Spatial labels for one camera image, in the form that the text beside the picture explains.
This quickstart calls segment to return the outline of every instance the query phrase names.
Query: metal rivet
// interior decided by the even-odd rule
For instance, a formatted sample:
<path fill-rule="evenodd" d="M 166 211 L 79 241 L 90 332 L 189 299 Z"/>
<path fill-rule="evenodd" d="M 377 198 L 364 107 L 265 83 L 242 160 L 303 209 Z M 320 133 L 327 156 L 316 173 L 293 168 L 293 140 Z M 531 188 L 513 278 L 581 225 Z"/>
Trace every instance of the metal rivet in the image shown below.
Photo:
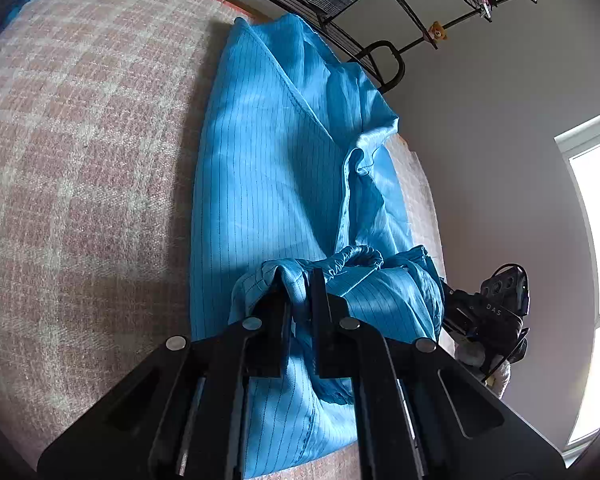
<path fill-rule="evenodd" d="M 421 337 L 420 339 L 416 339 L 416 348 L 423 352 L 424 354 L 430 354 L 433 352 L 438 345 L 433 339 L 429 339 L 428 337 Z"/>
<path fill-rule="evenodd" d="M 247 330 L 257 330 L 262 326 L 262 321 L 259 317 L 248 317 L 242 322 L 242 326 Z"/>
<path fill-rule="evenodd" d="M 355 330 L 360 328 L 360 322 L 355 317 L 343 317 L 340 320 L 340 326 L 343 327 L 344 330 Z"/>
<path fill-rule="evenodd" d="M 181 335 L 175 335 L 167 339 L 167 348 L 169 350 L 182 350 L 187 345 L 187 340 Z"/>

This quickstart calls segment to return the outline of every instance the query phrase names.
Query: window frame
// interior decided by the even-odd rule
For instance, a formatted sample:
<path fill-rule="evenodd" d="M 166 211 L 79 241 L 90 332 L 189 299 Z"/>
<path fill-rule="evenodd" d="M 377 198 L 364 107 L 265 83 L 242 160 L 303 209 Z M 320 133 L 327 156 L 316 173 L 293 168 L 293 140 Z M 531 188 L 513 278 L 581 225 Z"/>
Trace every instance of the window frame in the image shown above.
<path fill-rule="evenodd" d="M 593 150 L 594 148 L 600 146 L 600 115 L 598 117 L 593 118 L 590 121 L 587 121 L 584 124 L 581 124 L 580 126 L 573 128 L 572 130 L 569 130 L 568 132 L 560 134 L 559 136 L 555 137 L 555 142 L 557 143 L 558 148 L 560 149 L 560 152 L 562 153 L 562 157 L 565 161 L 567 170 L 569 171 L 569 175 L 571 177 L 571 180 L 574 184 L 576 193 L 578 195 L 578 200 L 580 202 L 580 208 L 582 209 L 582 213 L 586 220 L 585 224 L 586 224 L 586 230 L 587 230 L 587 238 L 588 238 L 588 242 L 589 242 L 589 251 L 590 251 L 590 256 L 591 256 L 593 277 L 594 277 L 594 287 L 593 288 L 594 288 L 594 316 L 595 316 L 594 339 L 595 339 L 596 330 L 600 328 L 600 295 L 599 295 L 599 290 L 598 290 L 598 265 L 597 265 L 597 261 L 596 261 L 596 251 L 595 251 L 595 247 L 593 245 L 593 236 L 592 236 L 592 232 L 591 232 L 591 226 L 589 223 L 589 216 L 587 214 L 587 209 L 585 207 L 584 199 L 580 192 L 580 186 L 578 184 L 578 181 L 576 180 L 575 173 L 571 166 L 571 159 L 575 158 L 579 155 L 583 155 L 584 153 L 587 153 L 590 150 Z M 580 401 L 580 408 L 578 409 L 578 416 L 573 421 L 573 427 L 571 428 L 571 433 L 573 433 L 573 430 L 575 429 L 575 425 L 580 416 L 580 410 L 582 409 L 582 401 L 583 400 L 584 400 L 584 392 L 583 392 L 583 399 Z M 567 445 L 564 447 L 563 455 L 564 456 L 570 455 L 576 451 L 578 451 L 578 452 L 582 451 L 588 445 L 588 443 L 591 442 L 595 438 L 595 436 L 598 434 L 599 430 L 600 429 L 593 431 L 592 433 L 586 434 L 572 442 L 568 442 Z"/>

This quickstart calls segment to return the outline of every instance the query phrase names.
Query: gray wall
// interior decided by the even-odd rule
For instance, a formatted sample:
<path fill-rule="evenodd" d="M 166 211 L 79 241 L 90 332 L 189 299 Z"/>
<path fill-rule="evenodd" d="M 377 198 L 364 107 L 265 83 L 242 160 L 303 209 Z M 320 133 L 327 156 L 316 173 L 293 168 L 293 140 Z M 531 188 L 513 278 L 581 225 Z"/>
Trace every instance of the gray wall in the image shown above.
<path fill-rule="evenodd" d="M 408 1 L 427 25 L 466 10 L 461 0 Z M 397 9 L 379 10 L 387 2 L 367 0 L 342 22 L 363 40 L 415 38 Z M 372 27 L 357 25 L 360 14 Z M 554 137 L 600 113 L 600 1 L 515 0 L 493 19 L 450 29 L 438 52 L 409 51 L 407 75 L 386 97 L 429 177 L 450 284 L 474 291 L 502 263 L 526 267 L 529 350 L 505 400 L 561 447 L 586 381 L 594 289 L 585 221 Z"/>

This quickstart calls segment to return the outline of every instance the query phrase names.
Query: black metal bed frame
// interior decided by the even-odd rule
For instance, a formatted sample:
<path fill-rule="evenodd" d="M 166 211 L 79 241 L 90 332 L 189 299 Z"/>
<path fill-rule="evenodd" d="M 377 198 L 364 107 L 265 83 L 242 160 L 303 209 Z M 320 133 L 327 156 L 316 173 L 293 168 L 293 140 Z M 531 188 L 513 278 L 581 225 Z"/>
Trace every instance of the black metal bed frame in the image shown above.
<path fill-rule="evenodd" d="M 275 5 L 279 6 L 286 12 L 291 12 L 293 14 L 297 14 L 301 16 L 316 32 L 322 35 L 325 39 L 334 44 L 339 50 L 343 51 L 346 56 L 350 57 L 350 60 L 355 60 L 379 83 L 378 90 L 380 93 L 385 93 L 390 89 L 394 88 L 403 78 L 405 73 L 405 63 L 402 59 L 402 54 L 405 53 L 410 48 L 427 41 L 430 43 L 433 48 L 437 49 L 438 46 L 434 40 L 432 40 L 429 36 L 429 33 L 419 19 L 417 14 L 413 9 L 409 6 L 406 0 L 395 0 L 402 10 L 408 15 L 411 21 L 418 27 L 422 36 L 417 40 L 412 41 L 411 43 L 405 45 L 402 48 L 397 48 L 391 41 L 388 40 L 379 40 L 371 43 L 370 45 L 364 47 L 359 42 L 357 42 L 350 34 L 343 30 L 339 25 L 337 25 L 334 20 L 347 10 L 349 7 L 341 10 L 340 12 L 332 15 L 325 16 L 324 12 L 318 8 L 317 6 L 309 3 L 306 0 L 269 0 Z M 497 0 L 494 4 L 499 5 L 509 0 Z M 443 25 L 445 29 L 449 27 L 453 27 L 458 23 L 464 22 L 464 20 L 468 20 L 474 16 L 483 14 L 484 11 L 481 8 L 474 8 L 470 12 L 459 16 L 458 18 L 452 20 L 451 22 Z M 488 21 L 491 21 L 489 16 L 485 16 Z M 374 59 L 373 52 L 377 48 L 387 47 L 391 52 L 392 56 L 397 62 L 397 70 L 395 75 L 387 80 L 382 76 L 380 69 L 378 68 L 378 64 Z"/>

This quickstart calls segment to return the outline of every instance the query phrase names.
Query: bed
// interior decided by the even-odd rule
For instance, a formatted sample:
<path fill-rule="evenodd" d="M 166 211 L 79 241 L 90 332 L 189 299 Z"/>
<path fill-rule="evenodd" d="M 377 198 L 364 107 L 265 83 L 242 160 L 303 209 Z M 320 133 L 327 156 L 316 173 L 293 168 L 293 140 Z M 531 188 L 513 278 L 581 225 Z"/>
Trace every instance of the bed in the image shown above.
<path fill-rule="evenodd" d="M 256 19 L 223 0 L 34 0 L 0 37 L 0 428 L 32 466 L 190 332 L 192 175 L 237 17 Z M 422 167 L 401 136 L 386 147 L 444 276 Z M 358 475 L 353 445 L 273 477 Z"/>

